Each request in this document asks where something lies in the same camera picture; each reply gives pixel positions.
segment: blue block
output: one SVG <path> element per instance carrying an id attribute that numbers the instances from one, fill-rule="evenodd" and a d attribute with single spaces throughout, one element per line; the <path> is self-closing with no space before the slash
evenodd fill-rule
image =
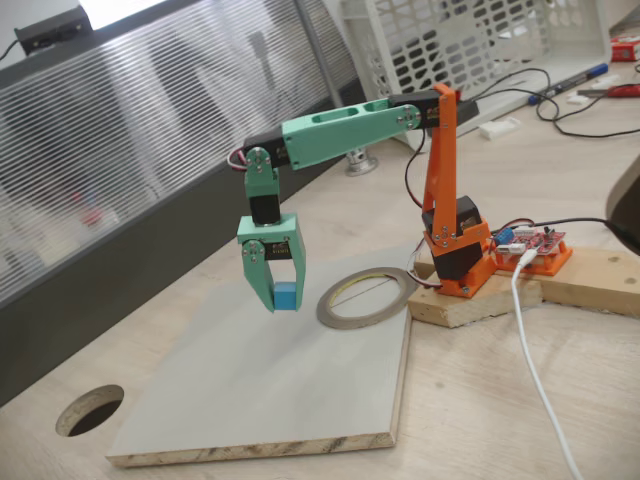
<path id="1" fill-rule="evenodd" d="M 296 283 L 276 282 L 273 290 L 273 304 L 276 310 L 295 310 Z"/>
<path id="2" fill-rule="evenodd" d="M 510 228 L 505 228 L 498 235 L 496 235 L 494 239 L 496 241 L 496 245 L 506 245 L 510 243 L 515 236 L 516 235 L 515 233 L 513 233 L 513 230 L 511 230 Z"/>

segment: white plastic crate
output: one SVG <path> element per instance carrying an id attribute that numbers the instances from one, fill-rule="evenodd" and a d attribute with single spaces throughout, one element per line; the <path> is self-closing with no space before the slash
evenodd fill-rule
<path id="1" fill-rule="evenodd" d="M 463 99 L 526 67 L 555 84 L 611 59 L 599 0 L 343 0 L 342 16 L 368 100 L 443 82 Z M 541 91 L 544 75 L 528 72 L 500 84 Z M 478 125 L 526 103 L 503 93 L 479 101 Z M 401 139 L 417 148 L 420 132 Z"/>

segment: desk surface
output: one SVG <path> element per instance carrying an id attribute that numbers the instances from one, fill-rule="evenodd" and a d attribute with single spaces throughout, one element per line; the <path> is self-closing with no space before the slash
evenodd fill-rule
<path id="1" fill-rule="evenodd" d="M 631 65 L 614 70 L 632 79 Z M 570 109 L 561 97 L 561 106 Z M 635 100 L 604 100 L 565 127 L 600 132 L 638 126 Z M 607 140 L 563 137 L 523 108 L 523 127 L 489 142 L 459 140 L 458 188 L 492 225 L 602 216 L 609 189 L 640 153 L 640 135 Z M 374 172 L 350 178 L 337 165 L 285 202 L 299 214 L 309 262 L 410 241 L 422 232 L 402 175 L 410 151 L 395 141 L 371 152 Z M 412 172 L 424 182 L 427 155 Z M 569 224 L 567 240 L 622 247 L 599 224 Z M 120 470 L 104 458 L 116 432 L 214 286 L 242 277 L 230 242 L 0 410 L 0 478 L 16 479 L 566 479 L 554 432 L 520 351 L 514 317 L 447 330 L 414 322 L 400 435 L 395 448 L 334 455 Z M 525 313 L 542 382 L 587 479 L 640 474 L 640 323 L 545 305 Z M 72 438 L 58 416 L 89 390 L 117 384 L 118 411 Z"/>

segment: red circuit board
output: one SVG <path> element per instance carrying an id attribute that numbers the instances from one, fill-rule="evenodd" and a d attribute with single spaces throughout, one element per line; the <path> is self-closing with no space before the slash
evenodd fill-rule
<path id="1" fill-rule="evenodd" d="M 515 231 L 515 237 L 509 243 L 524 243 L 527 250 L 530 248 L 538 248 L 538 255 L 549 255 L 564 239 L 564 232 L 544 232 L 536 233 L 520 233 Z"/>

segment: tape roll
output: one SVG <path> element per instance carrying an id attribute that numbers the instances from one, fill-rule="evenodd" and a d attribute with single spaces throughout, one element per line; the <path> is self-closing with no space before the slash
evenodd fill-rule
<path id="1" fill-rule="evenodd" d="M 387 305 L 385 308 L 378 310 L 370 315 L 363 315 L 360 317 L 342 317 L 336 315 L 331 307 L 335 298 L 342 293 L 345 289 L 351 285 L 358 283 L 361 280 L 371 277 L 392 277 L 400 286 L 400 293 L 393 302 Z M 349 275 L 329 288 L 324 295 L 318 301 L 318 307 L 316 308 L 316 316 L 318 320 L 327 327 L 335 328 L 338 330 L 353 330 L 356 328 L 364 328 L 370 325 L 380 323 L 387 318 L 391 318 L 400 310 L 402 310 L 409 300 L 411 294 L 416 290 L 417 284 L 411 279 L 406 271 L 400 268 L 378 267 L 363 270 L 353 275 Z"/>

